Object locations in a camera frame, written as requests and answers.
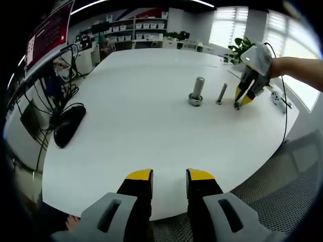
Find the black computer mouse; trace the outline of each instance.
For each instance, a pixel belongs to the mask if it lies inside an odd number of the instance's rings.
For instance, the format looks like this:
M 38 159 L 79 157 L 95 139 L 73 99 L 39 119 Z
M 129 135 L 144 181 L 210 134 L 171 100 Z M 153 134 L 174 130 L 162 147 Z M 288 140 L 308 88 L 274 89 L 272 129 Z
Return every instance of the black computer mouse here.
M 86 109 L 82 105 L 74 106 L 61 114 L 59 125 L 54 131 L 55 143 L 60 148 L 64 148 L 69 143 L 85 114 Z

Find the silver cylinder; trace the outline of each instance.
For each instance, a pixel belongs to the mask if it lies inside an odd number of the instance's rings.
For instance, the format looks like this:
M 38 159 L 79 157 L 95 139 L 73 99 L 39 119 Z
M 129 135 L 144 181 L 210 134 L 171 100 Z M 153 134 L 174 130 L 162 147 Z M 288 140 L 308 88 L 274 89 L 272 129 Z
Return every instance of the silver cylinder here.
M 196 78 L 196 82 L 195 82 L 195 86 L 192 94 L 192 97 L 194 99 L 200 98 L 204 82 L 205 82 L 205 79 L 203 77 Z
M 221 91 L 220 96 L 217 100 L 217 104 L 221 104 L 221 101 L 222 101 L 224 93 L 226 92 L 227 86 L 228 85 L 226 83 L 223 85 L 222 91 Z

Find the white table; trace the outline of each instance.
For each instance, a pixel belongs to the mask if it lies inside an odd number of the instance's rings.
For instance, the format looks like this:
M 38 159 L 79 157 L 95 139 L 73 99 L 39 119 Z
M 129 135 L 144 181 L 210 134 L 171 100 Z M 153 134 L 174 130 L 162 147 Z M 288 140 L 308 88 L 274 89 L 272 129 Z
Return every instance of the white table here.
M 195 79 L 206 79 L 201 107 L 188 104 Z M 216 99 L 228 84 L 221 106 Z M 139 49 L 112 53 L 71 101 L 87 114 L 64 149 L 52 139 L 43 171 L 43 200 L 69 214 L 82 211 L 127 174 L 152 168 L 151 220 L 187 210 L 185 170 L 208 171 L 224 192 L 253 175 L 283 139 L 285 116 L 270 92 L 237 111 L 239 79 L 214 55 Z M 288 110 L 287 134 L 298 115 Z

